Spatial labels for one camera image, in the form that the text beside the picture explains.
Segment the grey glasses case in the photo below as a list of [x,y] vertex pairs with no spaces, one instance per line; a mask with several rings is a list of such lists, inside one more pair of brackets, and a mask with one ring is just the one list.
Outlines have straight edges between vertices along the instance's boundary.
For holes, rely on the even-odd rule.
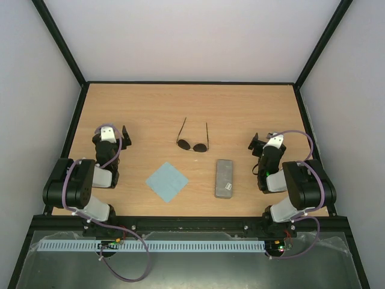
[[217,160],[214,196],[230,199],[233,195],[233,161]]

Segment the light blue cleaning cloth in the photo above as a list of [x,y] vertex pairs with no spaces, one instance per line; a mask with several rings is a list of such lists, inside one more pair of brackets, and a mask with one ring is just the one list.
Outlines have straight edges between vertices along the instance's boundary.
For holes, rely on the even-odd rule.
[[169,203],[188,184],[188,178],[166,162],[147,178],[146,184],[164,202]]

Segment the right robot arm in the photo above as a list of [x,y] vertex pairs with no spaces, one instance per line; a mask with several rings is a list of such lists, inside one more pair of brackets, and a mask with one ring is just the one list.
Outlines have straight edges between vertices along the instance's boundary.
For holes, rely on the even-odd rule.
[[336,189],[320,161],[311,159],[312,153],[304,161],[281,162],[286,151],[284,135],[288,132],[292,131],[268,134],[267,141],[256,134],[248,146],[258,157],[253,175],[259,190],[264,194],[288,193],[282,201],[265,209],[262,228],[270,236],[277,235],[283,223],[294,223],[336,201]]

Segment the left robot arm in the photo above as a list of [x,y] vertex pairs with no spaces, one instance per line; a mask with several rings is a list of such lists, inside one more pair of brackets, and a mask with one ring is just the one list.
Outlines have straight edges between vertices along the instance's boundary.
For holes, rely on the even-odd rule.
[[92,138],[96,158],[60,158],[43,189],[45,205],[70,211],[88,223],[112,222],[112,205],[92,195],[93,188],[113,189],[119,181],[119,155],[132,144],[125,126],[118,132],[112,124],[98,127]]

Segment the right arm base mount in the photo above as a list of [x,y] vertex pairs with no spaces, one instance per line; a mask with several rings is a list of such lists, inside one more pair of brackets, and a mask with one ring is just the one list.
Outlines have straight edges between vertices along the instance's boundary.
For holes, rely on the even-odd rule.
[[290,223],[275,223],[261,217],[244,220],[244,237],[258,240],[283,240],[286,237],[296,237],[296,230],[292,230]]

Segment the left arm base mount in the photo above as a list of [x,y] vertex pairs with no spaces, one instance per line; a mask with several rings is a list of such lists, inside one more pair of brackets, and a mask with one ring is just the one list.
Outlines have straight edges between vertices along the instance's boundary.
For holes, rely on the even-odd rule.
[[[97,240],[107,240],[107,239],[117,239],[117,238],[128,238],[128,233],[122,231],[121,229],[112,229],[106,228],[95,224],[94,222],[87,223],[85,219],[81,220],[82,225],[87,227],[83,230],[84,237],[95,237]],[[131,231],[136,231],[132,229],[133,226],[137,226],[138,218],[131,216],[115,216],[109,218],[104,224],[119,226],[120,228],[126,228]]]

